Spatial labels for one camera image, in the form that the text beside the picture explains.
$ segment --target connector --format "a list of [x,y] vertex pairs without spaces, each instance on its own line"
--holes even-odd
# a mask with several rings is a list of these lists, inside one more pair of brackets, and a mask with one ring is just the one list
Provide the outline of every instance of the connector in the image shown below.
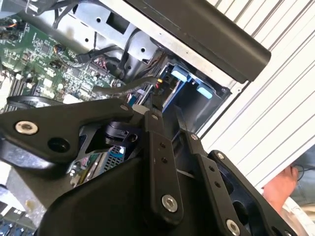
[[78,54],[75,56],[79,64],[84,64],[91,61],[92,57],[89,53]]

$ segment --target screw head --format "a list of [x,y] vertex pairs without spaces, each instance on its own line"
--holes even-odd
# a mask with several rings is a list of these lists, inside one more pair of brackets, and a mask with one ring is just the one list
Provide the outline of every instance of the screw head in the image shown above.
[[129,108],[128,108],[127,106],[125,106],[125,105],[120,105],[120,108],[123,109],[123,110],[125,110],[125,111],[128,111],[128,110],[129,110]]
[[16,123],[15,130],[20,134],[33,135],[38,132],[38,127],[33,122],[24,120]]
[[158,120],[158,117],[156,115],[153,114],[152,117],[153,117],[153,119]]
[[226,226],[234,236],[239,236],[241,234],[240,228],[238,228],[237,224],[233,220],[227,220]]
[[194,140],[198,140],[198,137],[197,137],[197,135],[195,135],[195,134],[192,134],[191,137],[192,137],[192,139],[194,139]]
[[177,201],[171,195],[164,195],[162,197],[162,205],[171,213],[176,212],[178,209]]
[[220,153],[220,152],[217,153],[217,157],[218,157],[220,160],[224,160],[224,156],[223,156],[222,153]]
[[284,232],[287,236],[292,236],[292,234],[289,231],[285,230]]

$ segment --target capacitor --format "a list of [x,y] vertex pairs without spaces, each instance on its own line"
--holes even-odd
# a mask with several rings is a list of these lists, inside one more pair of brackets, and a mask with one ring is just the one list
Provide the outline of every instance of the capacitor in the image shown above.
[[63,89],[63,84],[58,84],[57,88],[58,89]]

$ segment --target chip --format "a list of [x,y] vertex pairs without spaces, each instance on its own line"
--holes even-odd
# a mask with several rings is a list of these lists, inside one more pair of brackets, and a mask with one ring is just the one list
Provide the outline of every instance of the chip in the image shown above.
[[49,53],[49,46],[47,46],[46,44],[43,44],[43,46],[41,47],[41,50],[44,52],[44,53],[46,53],[46,54],[48,54]]
[[29,59],[29,55],[24,53],[23,56],[22,56],[22,60],[27,61],[28,59]]
[[72,71],[72,74],[73,74],[74,77],[79,77],[80,72],[81,72],[80,70],[74,69],[74,70]]

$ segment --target black plastic cover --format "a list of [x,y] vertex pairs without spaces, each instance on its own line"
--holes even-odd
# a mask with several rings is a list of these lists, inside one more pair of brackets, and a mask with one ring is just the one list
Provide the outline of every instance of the black plastic cover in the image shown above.
[[239,83],[254,81],[271,53],[205,0],[125,0]]

